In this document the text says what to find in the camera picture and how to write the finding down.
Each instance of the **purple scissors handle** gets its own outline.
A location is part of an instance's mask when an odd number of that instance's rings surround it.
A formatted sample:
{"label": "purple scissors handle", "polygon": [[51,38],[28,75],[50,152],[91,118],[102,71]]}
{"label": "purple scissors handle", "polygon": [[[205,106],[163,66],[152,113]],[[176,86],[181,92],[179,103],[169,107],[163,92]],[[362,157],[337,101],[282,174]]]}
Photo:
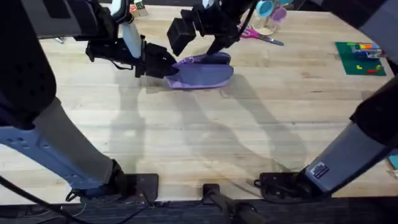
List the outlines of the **purple scissors handle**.
{"label": "purple scissors handle", "polygon": [[255,38],[255,39],[260,39],[260,34],[259,34],[257,31],[255,31],[254,29],[252,29],[252,28],[246,28],[246,29],[243,31],[241,37],[242,37],[242,38]]}

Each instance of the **scissors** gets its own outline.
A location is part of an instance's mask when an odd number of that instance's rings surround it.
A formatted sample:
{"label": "scissors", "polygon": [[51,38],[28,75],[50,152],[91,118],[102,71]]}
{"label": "scissors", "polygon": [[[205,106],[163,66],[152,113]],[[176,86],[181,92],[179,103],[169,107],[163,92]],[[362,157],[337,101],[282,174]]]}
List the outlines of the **scissors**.
{"label": "scissors", "polygon": [[268,42],[268,43],[276,44],[276,45],[279,45],[279,46],[285,45],[285,44],[282,43],[281,41],[272,39],[272,38],[270,38],[270,37],[267,37],[266,35],[259,34],[257,31],[255,31],[255,30],[252,29],[252,28],[246,28],[246,29],[243,31],[241,37],[242,37],[242,38],[255,38],[255,39],[260,39],[260,40],[266,41],[266,42]]}

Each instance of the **green board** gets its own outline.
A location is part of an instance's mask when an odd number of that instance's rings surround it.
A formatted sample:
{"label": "green board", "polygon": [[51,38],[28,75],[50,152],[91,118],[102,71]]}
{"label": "green board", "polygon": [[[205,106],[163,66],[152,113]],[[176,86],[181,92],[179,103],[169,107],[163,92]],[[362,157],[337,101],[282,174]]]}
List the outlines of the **green board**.
{"label": "green board", "polygon": [[[386,76],[379,59],[359,58],[353,53],[351,46],[355,43],[335,42],[335,44],[347,75]],[[377,70],[376,73],[366,73],[368,70],[376,70],[378,65],[381,66],[381,69]]]}

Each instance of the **wooden table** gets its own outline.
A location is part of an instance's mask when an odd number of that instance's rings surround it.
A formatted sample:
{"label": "wooden table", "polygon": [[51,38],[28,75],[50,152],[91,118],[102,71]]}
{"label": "wooden table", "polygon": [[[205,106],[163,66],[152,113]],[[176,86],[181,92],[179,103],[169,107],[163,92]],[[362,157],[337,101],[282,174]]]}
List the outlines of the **wooden table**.
{"label": "wooden table", "polygon": [[[167,29],[181,7],[148,6],[136,19],[149,42],[169,46]],[[235,73],[221,89],[174,91],[165,80],[134,78],[110,62],[91,63],[85,42],[43,40],[70,118],[125,173],[158,173],[159,200],[196,200],[204,183],[231,198],[258,198],[261,172],[298,171],[349,123],[356,106],[392,77],[346,75],[335,41],[370,41],[326,12],[289,12],[274,38],[284,47],[242,40],[225,50]],[[179,59],[206,52],[197,37]],[[63,203],[64,180],[6,147],[0,174],[51,203]],[[397,195],[381,162],[335,197]],[[30,203],[0,189],[0,204]]]}

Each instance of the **sticker label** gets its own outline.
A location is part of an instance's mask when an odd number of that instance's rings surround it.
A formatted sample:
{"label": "sticker label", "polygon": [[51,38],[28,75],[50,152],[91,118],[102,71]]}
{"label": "sticker label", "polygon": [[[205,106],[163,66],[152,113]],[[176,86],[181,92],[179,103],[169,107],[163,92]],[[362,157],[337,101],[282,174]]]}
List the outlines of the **sticker label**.
{"label": "sticker label", "polygon": [[323,163],[319,162],[316,166],[314,166],[310,173],[316,178],[319,179],[321,176],[326,174],[329,171],[329,168]]}

